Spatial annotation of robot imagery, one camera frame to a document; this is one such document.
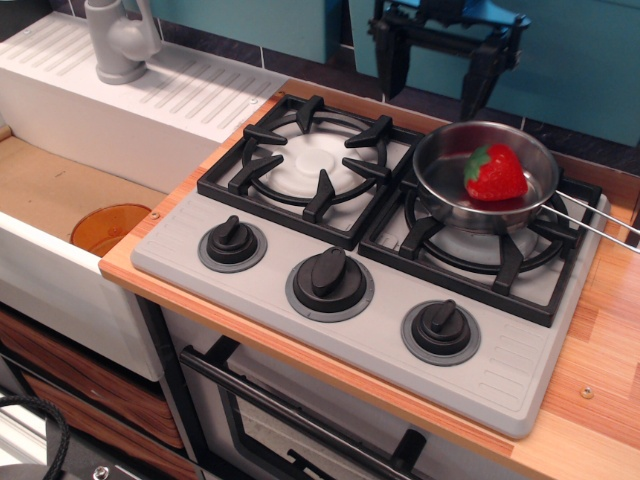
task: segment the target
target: oven window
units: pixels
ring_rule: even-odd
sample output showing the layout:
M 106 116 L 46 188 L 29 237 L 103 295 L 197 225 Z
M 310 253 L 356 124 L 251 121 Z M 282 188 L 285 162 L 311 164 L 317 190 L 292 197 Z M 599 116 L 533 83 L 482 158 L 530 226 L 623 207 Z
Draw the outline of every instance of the oven window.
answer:
M 372 480 L 371 472 L 281 422 L 249 402 L 222 391 L 236 449 L 278 479 Z

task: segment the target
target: toy stove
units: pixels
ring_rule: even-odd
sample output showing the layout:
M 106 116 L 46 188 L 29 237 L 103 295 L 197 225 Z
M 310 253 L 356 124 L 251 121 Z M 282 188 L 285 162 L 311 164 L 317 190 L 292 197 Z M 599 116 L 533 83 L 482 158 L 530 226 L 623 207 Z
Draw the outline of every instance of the toy stove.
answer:
M 599 236 L 504 236 L 421 205 L 422 134 L 285 96 L 135 248 L 186 291 L 511 437 L 531 430 Z M 559 189 L 600 210 L 600 188 Z M 579 205 L 554 207 L 601 228 Z

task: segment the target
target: orange bowl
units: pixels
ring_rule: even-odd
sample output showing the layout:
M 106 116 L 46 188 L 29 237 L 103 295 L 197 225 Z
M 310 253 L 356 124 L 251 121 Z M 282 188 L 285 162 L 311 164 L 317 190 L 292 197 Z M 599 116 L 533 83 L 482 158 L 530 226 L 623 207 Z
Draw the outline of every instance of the orange bowl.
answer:
M 100 208 L 76 224 L 71 244 L 103 257 L 150 211 L 144 205 L 132 203 Z

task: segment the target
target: teal wall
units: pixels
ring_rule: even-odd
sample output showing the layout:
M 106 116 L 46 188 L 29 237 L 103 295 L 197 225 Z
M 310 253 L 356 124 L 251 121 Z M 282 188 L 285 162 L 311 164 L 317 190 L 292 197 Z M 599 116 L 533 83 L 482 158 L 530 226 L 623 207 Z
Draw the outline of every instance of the teal wall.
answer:
M 613 140 L 640 139 L 640 0 L 494 0 L 525 13 L 520 66 L 489 107 Z M 374 0 L 349 0 L 357 69 L 377 76 Z M 408 84 L 460 98 L 468 60 L 412 49 Z
M 134 0 L 125 0 L 136 10 Z M 316 62 L 340 39 L 342 0 L 152 0 L 153 15 Z

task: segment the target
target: oven door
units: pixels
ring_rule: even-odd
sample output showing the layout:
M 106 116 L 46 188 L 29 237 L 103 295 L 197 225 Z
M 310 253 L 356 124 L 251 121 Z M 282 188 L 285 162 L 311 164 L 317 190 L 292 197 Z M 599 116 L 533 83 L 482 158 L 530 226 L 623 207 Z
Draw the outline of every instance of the oven door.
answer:
M 277 395 L 246 374 L 235 373 L 229 358 L 239 344 L 221 337 L 205 354 L 187 346 L 180 362 L 217 385 L 234 449 L 259 466 L 265 478 L 281 480 L 427 479 L 412 473 L 426 438 L 407 429 L 386 456 L 365 438 L 349 436 L 330 418 L 319 418 L 286 394 Z
M 525 479 L 175 312 L 162 318 L 206 447 L 253 479 Z

